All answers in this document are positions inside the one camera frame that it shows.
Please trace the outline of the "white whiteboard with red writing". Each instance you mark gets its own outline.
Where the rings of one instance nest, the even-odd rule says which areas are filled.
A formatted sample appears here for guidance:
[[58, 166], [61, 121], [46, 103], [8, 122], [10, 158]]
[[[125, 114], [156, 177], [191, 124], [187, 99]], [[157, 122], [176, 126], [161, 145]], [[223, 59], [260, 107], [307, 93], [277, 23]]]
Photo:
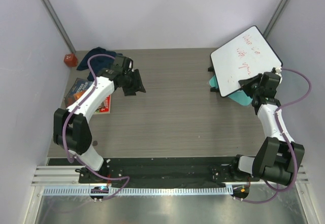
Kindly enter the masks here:
[[239, 81], [283, 66], [257, 26], [251, 26], [210, 54], [220, 95], [240, 90]]

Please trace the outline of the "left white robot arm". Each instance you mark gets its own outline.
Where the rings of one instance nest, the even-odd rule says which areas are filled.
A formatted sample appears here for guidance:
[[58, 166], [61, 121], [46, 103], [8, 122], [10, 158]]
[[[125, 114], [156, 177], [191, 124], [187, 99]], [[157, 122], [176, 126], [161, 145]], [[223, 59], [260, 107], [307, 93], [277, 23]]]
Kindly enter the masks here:
[[108, 170], [103, 157], [92, 144], [90, 119], [104, 99], [116, 89], [122, 88], [125, 96], [146, 90], [139, 70], [133, 68], [131, 58], [118, 54], [113, 57], [111, 65], [95, 73], [91, 62], [97, 57], [98, 55], [93, 55], [87, 61], [94, 79], [90, 88], [72, 105], [54, 112], [53, 141], [66, 151], [70, 163], [80, 160], [91, 169], [91, 178], [102, 183], [108, 177]]

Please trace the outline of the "dark blue t shirt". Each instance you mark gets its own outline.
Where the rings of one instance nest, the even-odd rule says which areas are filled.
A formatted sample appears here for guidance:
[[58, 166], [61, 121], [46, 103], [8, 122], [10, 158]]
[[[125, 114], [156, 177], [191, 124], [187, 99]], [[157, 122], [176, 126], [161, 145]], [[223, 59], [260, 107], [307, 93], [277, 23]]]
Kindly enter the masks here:
[[94, 57], [90, 61], [91, 68], [92, 68], [93, 72], [95, 73], [95, 75], [97, 75], [97, 73], [101, 69], [109, 68], [113, 64], [114, 59], [115, 59], [115, 57], [117, 55], [117, 53], [115, 51], [108, 51], [108, 50], [106, 50], [104, 48], [101, 48], [101, 47], [93, 48], [81, 60], [81, 62], [77, 66], [77, 71], [88, 70], [88, 63], [87, 62], [88, 62], [89, 58], [91, 58], [94, 55], [98, 55], [98, 54], [105, 54], [105, 55], [108, 55], [109, 57], [107, 57], [107, 56], [97, 56], [97, 57]]

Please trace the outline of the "blue nineteen eighty-four book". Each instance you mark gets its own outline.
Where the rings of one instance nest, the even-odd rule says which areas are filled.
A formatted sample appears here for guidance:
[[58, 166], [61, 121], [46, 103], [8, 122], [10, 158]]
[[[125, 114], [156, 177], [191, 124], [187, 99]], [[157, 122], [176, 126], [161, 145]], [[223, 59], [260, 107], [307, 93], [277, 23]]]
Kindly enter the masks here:
[[75, 93], [78, 93], [81, 91], [86, 92], [92, 86], [92, 84], [93, 84], [93, 82], [91, 82], [91, 81], [88, 81], [86, 79], [77, 78], [66, 96], [72, 95], [72, 94], [75, 94]]

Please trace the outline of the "red cube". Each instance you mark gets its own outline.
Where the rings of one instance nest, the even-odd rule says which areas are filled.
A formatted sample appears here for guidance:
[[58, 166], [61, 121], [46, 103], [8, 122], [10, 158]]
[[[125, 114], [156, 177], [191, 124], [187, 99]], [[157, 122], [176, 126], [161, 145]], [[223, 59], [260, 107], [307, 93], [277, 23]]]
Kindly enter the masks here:
[[63, 62], [68, 66], [68, 67], [76, 67], [78, 64], [78, 59], [75, 54], [66, 54]]

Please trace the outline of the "red paperback book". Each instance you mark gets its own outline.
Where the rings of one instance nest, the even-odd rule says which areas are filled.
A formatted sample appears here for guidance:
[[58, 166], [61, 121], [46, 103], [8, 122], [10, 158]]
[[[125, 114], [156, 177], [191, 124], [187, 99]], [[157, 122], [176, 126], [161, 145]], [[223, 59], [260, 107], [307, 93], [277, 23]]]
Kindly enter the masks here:
[[105, 100], [95, 111], [95, 114], [110, 114], [110, 112], [111, 112], [111, 95], [105, 98]]

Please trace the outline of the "aluminium rail frame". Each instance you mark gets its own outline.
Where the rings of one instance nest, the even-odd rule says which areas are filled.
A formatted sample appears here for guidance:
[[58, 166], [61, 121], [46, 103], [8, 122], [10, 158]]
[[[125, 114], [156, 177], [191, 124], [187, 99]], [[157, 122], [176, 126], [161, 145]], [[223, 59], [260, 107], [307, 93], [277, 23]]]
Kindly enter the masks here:
[[114, 163], [106, 179], [92, 175], [82, 166], [40, 166], [33, 186], [43, 186], [43, 195], [89, 195], [98, 200], [110, 195], [193, 196], [248, 193], [264, 181], [244, 174], [236, 178], [230, 164], [194, 163], [187, 165]]

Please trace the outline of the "dark orange cover book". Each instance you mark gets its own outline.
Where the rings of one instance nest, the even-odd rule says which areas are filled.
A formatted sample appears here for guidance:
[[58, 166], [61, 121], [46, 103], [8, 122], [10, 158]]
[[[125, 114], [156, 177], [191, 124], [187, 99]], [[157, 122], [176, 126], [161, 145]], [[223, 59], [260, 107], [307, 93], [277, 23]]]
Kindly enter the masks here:
[[78, 99], [80, 99], [84, 93], [85, 93], [85, 91], [81, 91], [81, 92], [66, 96], [64, 98], [64, 104], [65, 104], [66, 108], [69, 107], [70, 105], [72, 105]]

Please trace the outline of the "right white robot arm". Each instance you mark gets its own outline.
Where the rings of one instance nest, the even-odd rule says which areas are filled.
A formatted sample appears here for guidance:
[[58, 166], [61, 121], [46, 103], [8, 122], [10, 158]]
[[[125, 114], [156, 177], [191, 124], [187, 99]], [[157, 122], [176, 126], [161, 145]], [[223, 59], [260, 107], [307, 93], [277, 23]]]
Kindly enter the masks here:
[[252, 99], [251, 104], [262, 124], [265, 140], [256, 156], [236, 156], [234, 165], [229, 168], [231, 178], [236, 181], [251, 175], [288, 189], [297, 178], [305, 149], [295, 143], [284, 124], [283, 106], [275, 98], [280, 81], [280, 73], [276, 71], [239, 81], [241, 89]]

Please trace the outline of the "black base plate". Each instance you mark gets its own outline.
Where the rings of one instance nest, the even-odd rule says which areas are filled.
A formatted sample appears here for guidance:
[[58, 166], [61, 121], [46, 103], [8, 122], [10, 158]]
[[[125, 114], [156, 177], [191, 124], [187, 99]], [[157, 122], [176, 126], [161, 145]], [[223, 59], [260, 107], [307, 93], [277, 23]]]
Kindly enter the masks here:
[[202, 186], [225, 182], [258, 182], [259, 179], [235, 169], [235, 156], [156, 157], [106, 159], [103, 176], [128, 176], [128, 187], [167, 188]]

